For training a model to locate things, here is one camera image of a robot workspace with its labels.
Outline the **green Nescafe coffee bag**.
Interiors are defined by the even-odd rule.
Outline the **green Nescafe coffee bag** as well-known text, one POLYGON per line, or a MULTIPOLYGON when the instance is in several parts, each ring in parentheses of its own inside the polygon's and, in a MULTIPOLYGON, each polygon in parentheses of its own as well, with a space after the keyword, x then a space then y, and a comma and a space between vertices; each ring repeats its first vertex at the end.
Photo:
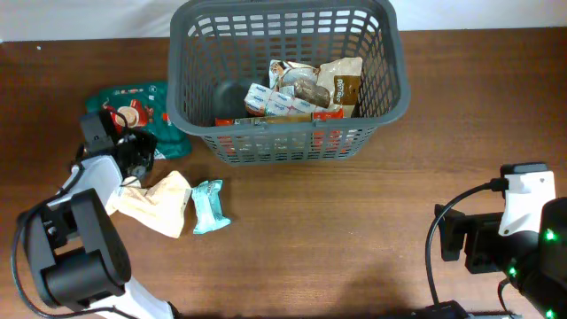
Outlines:
POLYGON ((86 101, 88 113, 112 110, 118 131, 129 128, 149 132, 157 138, 156 160, 172 160, 192 151, 187 134, 178 129, 167 113, 167 82, 144 82, 100 90, 86 101))

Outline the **dark grey plastic basket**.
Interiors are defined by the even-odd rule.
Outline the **dark grey plastic basket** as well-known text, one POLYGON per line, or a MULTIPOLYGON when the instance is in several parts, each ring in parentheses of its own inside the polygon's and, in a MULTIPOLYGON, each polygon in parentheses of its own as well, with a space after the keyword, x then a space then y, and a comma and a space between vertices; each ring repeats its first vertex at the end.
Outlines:
POLYGON ((396 12, 387 0, 189 1, 170 22, 167 112, 232 165, 341 160, 410 102, 396 12), (243 123, 269 64, 361 58, 361 90, 340 120, 243 123))

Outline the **Kleenex tissue multipack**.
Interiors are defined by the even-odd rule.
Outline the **Kleenex tissue multipack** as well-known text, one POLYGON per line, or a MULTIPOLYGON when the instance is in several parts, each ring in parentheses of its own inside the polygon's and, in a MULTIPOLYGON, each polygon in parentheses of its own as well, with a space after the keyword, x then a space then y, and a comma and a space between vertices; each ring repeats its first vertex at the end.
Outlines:
POLYGON ((288 116, 317 111, 316 105, 273 91, 257 83, 250 85, 244 103, 248 113, 258 116, 288 116))

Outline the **orange spaghetti packet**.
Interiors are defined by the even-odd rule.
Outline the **orange spaghetti packet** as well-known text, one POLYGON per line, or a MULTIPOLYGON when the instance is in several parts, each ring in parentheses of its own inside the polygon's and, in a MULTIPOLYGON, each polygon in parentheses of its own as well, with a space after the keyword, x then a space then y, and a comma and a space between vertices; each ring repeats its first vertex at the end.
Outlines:
MULTIPOLYGON (((303 113, 291 116, 252 117, 235 120, 216 119, 218 127, 253 125, 266 128, 268 125, 338 120, 343 112, 303 113)), ((228 163, 252 163, 269 161, 316 160, 323 152, 326 158, 345 154, 350 148, 351 138, 344 137, 340 130, 327 133, 316 130, 312 133, 285 133, 258 136, 206 137, 209 148, 228 163)))

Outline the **brown white pastry bag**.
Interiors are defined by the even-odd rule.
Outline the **brown white pastry bag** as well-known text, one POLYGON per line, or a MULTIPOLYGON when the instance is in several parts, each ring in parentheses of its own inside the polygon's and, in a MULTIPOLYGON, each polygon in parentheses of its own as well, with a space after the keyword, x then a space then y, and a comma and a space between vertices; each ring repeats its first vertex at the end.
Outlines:
POLYGON ((318 67, 271 60, 269 87, 327 111, 342 109, 344 116, 350 118, 358 103, 362 63, 361 57, 340 58, 318 67))

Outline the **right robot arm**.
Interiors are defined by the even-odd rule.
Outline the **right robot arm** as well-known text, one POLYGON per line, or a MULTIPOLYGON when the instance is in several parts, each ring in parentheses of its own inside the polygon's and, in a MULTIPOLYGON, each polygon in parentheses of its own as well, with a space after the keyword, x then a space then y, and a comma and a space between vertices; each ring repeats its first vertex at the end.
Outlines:
POLYGON ((540 228, 498 234, 502 213, 466 215, 449 210, 439 223, 441 257, 466 255, 471 274, 502 272, 545 318, 566 318, 566 199, 541 210, 540 228))

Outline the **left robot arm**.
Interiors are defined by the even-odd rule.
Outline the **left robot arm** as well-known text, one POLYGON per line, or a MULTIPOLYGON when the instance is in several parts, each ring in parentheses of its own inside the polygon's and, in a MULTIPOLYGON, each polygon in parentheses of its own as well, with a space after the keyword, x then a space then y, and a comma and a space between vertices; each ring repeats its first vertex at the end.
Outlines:
POLYGON ((85 137, 71 174, 58 193, 19 215, 10 258, 12 280, 24 304, 42 318, 58 317, 36 306, 19 279, 22 248, 42 302, 67 308, 65 316, 177 318, 177 309, 149 293, 132 275, 125 245, 105 210, 127 178, 151 172, 157 139, 117 126, 119 113, 102 109, 80 119, 85 137))

